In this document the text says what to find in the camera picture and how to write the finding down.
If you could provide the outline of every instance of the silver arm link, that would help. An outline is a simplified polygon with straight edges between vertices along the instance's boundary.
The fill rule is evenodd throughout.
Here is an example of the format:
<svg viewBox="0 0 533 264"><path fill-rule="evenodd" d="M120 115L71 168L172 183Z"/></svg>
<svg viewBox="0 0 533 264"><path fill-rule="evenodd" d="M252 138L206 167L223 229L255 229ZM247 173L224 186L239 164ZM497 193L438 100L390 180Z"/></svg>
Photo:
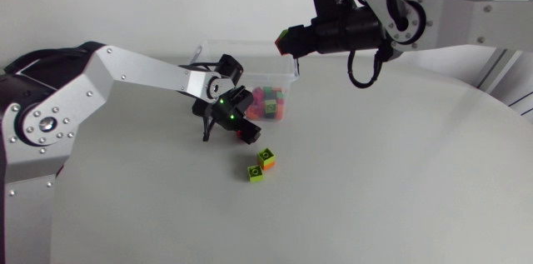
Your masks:
<svg viewBox="0 0 533 264"><path fill-rule="evenodd" d="M77 127L107 101L115 81L175 90L205 102L235 87L218 72L111 46L98 48L82 73L59 89L26 76L31 66L17 76L0 76L5 88L0 94L0 264L49 263L56 175L71 155ZM35 105L14 102L39 90L51 94Z"/></svg>

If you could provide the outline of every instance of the white tabletop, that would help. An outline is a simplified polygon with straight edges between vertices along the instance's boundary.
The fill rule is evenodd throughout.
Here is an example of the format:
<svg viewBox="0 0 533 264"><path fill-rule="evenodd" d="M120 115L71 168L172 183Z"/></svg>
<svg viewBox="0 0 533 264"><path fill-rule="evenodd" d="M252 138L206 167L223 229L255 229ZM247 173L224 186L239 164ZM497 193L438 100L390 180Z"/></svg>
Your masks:
<svg viewBox="0 0 533 264"><path fill-rule="evenodd" d="M345 57L306 57L250 146L202 142L192 102L113 88L57 179L53 263L533 259L533 126L462 82L392 62L361 90ZM265 147L276 166L250 183Z"/></svg>

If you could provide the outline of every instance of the green toy block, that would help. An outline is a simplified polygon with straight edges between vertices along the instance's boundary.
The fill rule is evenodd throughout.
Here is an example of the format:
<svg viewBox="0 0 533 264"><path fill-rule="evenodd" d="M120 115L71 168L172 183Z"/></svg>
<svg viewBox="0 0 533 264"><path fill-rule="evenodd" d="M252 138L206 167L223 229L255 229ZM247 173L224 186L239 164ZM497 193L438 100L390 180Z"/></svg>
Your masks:
<svg viewBox="0 0 533 264"><path fill-rule="evenodd" d="M259 182L263 180L263 171L259 165L248 167L248 176L250 182Z"/></svg>
<svg viewBox="0 0 533 264"><path fill-rule="evenodd" d="M276 161L276 156L268 148L265 148L264 150L257 153L257 163L263 169L268 169L274 166L275 161Z"/></svg>
<svg viewBox="0 0 533 264"><path fill-rule="evenodd" d="M276 100L266 100L265 101L265 114L276 113L276 111L277 111Z"/></svg>

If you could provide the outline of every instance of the yellow-green block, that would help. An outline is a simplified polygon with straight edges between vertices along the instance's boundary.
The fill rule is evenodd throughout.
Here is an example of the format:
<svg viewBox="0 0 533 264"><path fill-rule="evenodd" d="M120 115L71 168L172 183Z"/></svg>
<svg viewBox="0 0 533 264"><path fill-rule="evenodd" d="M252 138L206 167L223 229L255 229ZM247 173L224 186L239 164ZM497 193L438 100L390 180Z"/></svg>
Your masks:
<svg viewBox="0 0 533 264"><path fill-rule="evenodd" d="M255 165L248 168L248 176L250 182L259 182L263 180L263 171L259 165Z"/></svg>
<svg viewBox="0 0 533 264"><path fill-rule="evenodd" d="M275 160L276 156L268 148L257 153L257 162L261 167L269 167Z"/></svg>

